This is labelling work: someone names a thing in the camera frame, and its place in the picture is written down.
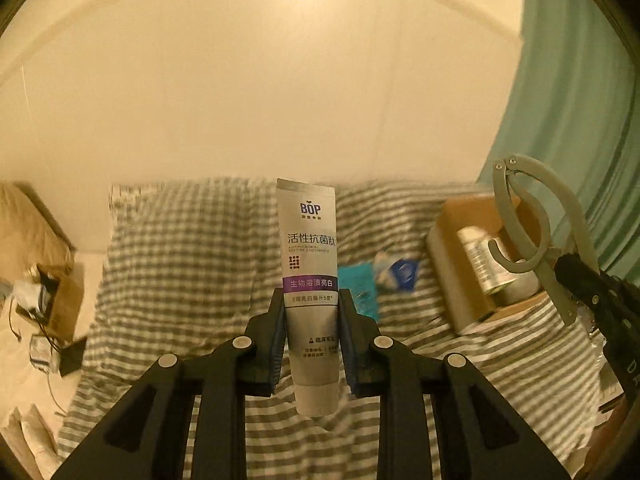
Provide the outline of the white toothpaste tube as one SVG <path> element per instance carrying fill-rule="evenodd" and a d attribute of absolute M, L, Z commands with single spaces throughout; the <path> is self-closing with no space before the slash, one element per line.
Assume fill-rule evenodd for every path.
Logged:
<path fill-rule="evenodd" d="M 335 190 L 279 179 L 276 197 L 296 410 L 329 416 L 340 397 Z"/>

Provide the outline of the white roll in box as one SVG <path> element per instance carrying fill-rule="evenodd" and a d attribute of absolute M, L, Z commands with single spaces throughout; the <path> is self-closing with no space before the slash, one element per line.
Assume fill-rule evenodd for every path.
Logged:
<path fill-rule="evenodd" d="M 466 226 L 458 231 L 459 240 L 468 256 L 480 288 L 498 307 L 507 307 L 532 298 L 540 292 L 538 278 L 533 271 L 512 273 L 491 255 L 489 243 L 503 244 L 479 226 Z"/>

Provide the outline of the black flat device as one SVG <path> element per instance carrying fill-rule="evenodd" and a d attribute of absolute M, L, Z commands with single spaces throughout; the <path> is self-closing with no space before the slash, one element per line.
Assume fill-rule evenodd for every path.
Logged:
<path fill-rule="evenodd" d="M 82 337 L 74 341 L 60 351 L 60 364 L 58 372 L 62 377 L 75 373 L 82 367 L 82 360 L 87 345 L 87 338 Z"/>

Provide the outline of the right cardboard box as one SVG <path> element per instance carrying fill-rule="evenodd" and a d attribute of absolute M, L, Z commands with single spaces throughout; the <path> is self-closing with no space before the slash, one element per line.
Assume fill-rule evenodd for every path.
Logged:
<path fill-rule="evenodd" d="M 445 200 L 426 236 L 446 318 L 458 335 L 486 332 L 549 299 L 534 272 L 515 274 L 500 266 L 489 251 L 490 240 L 506 258 L 523 260 L 489 193 Z"/>

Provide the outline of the white charger block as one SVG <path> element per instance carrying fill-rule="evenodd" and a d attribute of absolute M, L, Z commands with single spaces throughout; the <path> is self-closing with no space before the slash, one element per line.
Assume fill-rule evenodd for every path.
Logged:
<path fill-rule="evenodd" d="M 28 347 L 29 361 L 40 372 L 57 373 L 60 368 L 60 352 L 56 350 L 46 336 L 33 334 Z"/>

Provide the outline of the left cardboard box with clutter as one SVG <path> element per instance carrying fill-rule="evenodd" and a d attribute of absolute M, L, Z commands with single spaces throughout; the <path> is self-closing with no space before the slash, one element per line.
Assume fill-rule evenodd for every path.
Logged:
<path fill-rule="evenodd" d="M 13 283 L 16 313 L 62 344 L 74 340 L 84 286 L 70 266 L 34 264 Z"/>

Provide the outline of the blue white pouch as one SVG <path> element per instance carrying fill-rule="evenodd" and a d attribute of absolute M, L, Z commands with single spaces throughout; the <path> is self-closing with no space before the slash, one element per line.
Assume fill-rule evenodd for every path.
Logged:
<path fill-rule="evenodd" d="M 413 292 L 418 280 L 419 261 L 378 252 L 372 263 L 375 284 L 392 292 Z"/>

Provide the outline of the grey checked blanket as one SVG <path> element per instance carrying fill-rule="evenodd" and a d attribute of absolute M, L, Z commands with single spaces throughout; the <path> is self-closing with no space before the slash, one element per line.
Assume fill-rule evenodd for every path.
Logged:
<path fill-rule="evenodd" d="M 589 441 L 600 364 L 585 329 L 565 325 L 548 300 L 490 330 L 457 336 L 425 237 L 465 183 L 381 181 L 336 191 L 343 266 L 391 252 L 419 263 L 412 292 L 381 292 L 378 325 L 422 356 L 464 354 L 559 460 Z M 281 281 L 276 185 L 221 178 L 112 192 L 115 227 L 94 306 L 81 378 L 58 432 L 70 455 L 160 356 L 204 356 L 268 307 Z M 378 400 L 341 392 L 335 414 L 299 415 L 292 377 L 246 402 L 253 479 L 371 479 L 378 462 Z"/>

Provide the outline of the teal card packet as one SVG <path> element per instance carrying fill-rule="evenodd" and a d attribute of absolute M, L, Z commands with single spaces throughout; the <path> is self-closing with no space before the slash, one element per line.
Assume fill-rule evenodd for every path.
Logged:
<path fill-rule="evenodd" d="M 359 314 L 378 321 L 378 291 L 371 263 L 340 266 L 338 284 L 340 289 L 350 291 Z"/>

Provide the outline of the teal curtain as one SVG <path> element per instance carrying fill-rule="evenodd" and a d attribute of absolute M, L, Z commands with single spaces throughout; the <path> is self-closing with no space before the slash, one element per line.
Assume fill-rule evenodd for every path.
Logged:
<path fill-rule="evenodd" d="M 593 0 L 524 0 L 523 49 L 491 164 L 528 155 L 584 208 L 599 266 L 639 281 L 639 76 Z"/>

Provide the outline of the beige pillow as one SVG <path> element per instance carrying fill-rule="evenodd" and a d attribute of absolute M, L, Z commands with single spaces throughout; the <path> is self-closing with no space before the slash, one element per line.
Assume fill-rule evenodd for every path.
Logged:
<path fill-rule="evenodd" d="M 1 278 L 14 282 L 34 264 L 70 266 L 72 252 L 32 201 L 1 182 Z"/>

